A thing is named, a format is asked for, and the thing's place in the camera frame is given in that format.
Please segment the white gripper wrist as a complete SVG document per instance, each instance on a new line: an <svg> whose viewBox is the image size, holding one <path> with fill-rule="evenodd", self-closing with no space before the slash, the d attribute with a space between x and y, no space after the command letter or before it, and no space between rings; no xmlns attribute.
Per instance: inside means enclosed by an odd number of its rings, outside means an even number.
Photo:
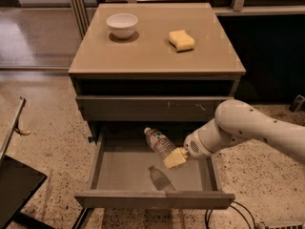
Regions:
<svg viewBox="0 0 305 229"><path fill-rule="evenodd" d="M182 165L190 159L203 159L212 154L238 145L242 138L223 131L214 119L193 131L184 140L184 148L176 148L164 160L167 169Z"/></svg>

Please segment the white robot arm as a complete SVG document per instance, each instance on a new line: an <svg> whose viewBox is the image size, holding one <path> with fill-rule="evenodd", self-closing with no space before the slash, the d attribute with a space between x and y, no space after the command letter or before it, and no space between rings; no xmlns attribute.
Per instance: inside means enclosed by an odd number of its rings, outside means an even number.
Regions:
<svg viewBox="0 0 305 229"><path fill-rule="evenodd" d="M219 104L214 118L189 134L182 147L164 159L167 169L255 139L299 162L305 162L305 127L271 118L251 105L230 99Z"/></svg>

